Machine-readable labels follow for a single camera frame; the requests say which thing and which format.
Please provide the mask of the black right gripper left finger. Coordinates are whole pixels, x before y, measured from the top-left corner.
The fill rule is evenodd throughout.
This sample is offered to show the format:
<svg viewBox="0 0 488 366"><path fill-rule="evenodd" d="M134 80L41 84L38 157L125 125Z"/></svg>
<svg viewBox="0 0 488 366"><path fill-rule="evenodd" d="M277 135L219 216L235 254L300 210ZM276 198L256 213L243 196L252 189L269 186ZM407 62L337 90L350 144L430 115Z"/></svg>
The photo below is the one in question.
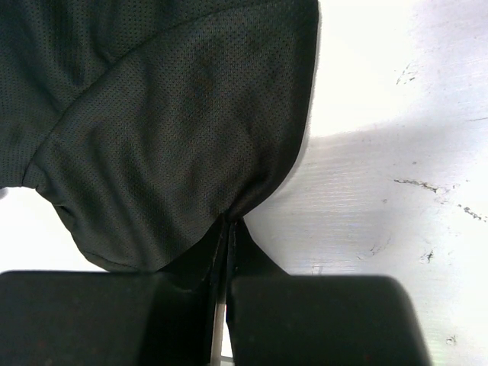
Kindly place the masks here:
<svg viewBox="0 0 488 366"><path fill-rule="evenodd" d="M227 233L157 272L7 271L3 365L218 365Z"/></svg>

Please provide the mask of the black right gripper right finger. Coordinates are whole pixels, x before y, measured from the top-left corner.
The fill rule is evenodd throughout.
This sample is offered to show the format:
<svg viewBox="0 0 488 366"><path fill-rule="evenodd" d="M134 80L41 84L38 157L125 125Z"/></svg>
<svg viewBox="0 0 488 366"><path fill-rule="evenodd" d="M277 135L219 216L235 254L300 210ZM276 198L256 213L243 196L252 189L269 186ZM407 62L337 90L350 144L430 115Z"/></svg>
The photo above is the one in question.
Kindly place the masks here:
<svg viewBox="0 0 488 366"><path fill-rule="evenodd" d="M229 231L227 315L237 365L428 365L412 301L384 275L291 275Z"/></svg>

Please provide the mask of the black t-shirt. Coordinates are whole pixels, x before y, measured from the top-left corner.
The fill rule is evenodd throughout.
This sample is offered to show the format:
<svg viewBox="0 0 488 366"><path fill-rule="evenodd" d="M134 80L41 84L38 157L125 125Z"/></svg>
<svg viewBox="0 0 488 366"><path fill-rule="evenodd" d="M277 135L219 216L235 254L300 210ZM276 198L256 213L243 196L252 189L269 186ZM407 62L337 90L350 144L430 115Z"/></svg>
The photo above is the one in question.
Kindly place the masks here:
<svg viewBox="0 0 488 366"><path fill-rule="evenodd" d="M315 1L3 1L1 185L108 271L158 271L285 180Z"/></svg>

